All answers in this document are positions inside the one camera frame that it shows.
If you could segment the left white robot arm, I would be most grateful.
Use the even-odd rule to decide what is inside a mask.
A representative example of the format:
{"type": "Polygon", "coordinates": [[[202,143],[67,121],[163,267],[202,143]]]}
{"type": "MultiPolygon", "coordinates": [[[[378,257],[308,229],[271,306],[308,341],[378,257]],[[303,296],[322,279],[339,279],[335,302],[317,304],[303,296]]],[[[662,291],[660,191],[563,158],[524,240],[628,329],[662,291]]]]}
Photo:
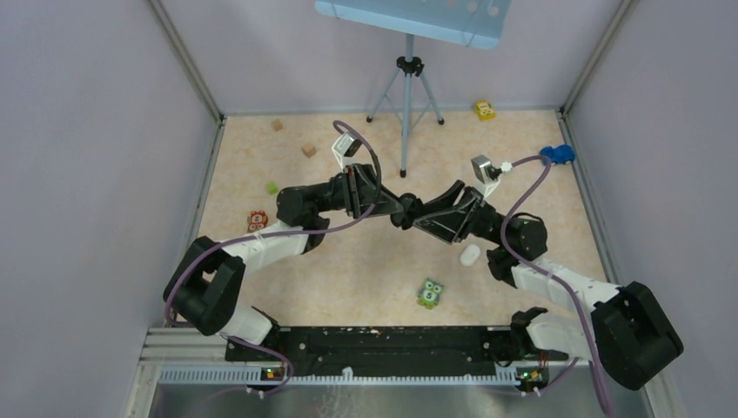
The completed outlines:
{"type": "Polygon", "coordinates": [[[346,211],[354,223],[371,216],[399,216],[398,196],[378,180],[371,165],[353,164],[324,183],[287,187],[278,193],[277,218],[268,227],[224,241],[195,239],[163,293],[165,317],[205,336],[245,340],[259,360],[278,352],[274,320],[240,302],[243,278],[279,260],[310,252],[334,232],[325,212],[346,211]]]}

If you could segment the black earbud charging case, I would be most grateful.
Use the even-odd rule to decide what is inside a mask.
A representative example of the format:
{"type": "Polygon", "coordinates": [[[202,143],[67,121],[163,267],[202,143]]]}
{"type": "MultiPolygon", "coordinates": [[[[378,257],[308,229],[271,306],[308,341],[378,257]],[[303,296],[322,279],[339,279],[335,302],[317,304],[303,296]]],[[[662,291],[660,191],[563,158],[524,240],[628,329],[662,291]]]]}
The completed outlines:
{"type": "Polygon", "coordinates": [[[399,203],[401,211],[392,214],[390,220],[393,226],[401,230],[408,230],[413,226],[413,222],[419,216],[419,213],[422,212],[424,204],[422,199],[409,192],[399,196],[399,203]]]}

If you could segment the white earbud charging case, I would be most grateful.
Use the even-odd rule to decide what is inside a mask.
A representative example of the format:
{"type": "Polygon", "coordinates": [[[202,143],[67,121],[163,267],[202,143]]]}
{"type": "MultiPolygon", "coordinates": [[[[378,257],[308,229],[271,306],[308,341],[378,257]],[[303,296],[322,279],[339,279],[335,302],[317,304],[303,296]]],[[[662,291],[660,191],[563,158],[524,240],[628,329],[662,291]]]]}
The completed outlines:
{"type": "Polygon", "coordinates": [[[462,266],[471,267],[480,258],[481,248],[475,244],[467,246],[460,254],[459,261],[462,266]]]}

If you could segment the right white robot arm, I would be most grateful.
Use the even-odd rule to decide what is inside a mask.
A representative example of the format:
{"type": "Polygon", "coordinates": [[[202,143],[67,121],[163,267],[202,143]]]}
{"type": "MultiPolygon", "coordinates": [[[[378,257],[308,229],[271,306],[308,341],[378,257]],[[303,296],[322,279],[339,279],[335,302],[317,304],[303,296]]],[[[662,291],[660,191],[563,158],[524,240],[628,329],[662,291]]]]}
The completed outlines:
{"type": "Polygon", "coordinates": [[[497,244],[486,253],[492,276],[574,313],[567,318],[530,309],[514,320],[513,352],[532,359],[552,350],[593,363],[629,390],[651,381],[685,350],[649,287],[601,282],[545,258],[547,228],[526,212],[503,215],[474,187],[456,182],[436,199],[410,204],[405,227],[452,244],[472,235],[497,244]]]}

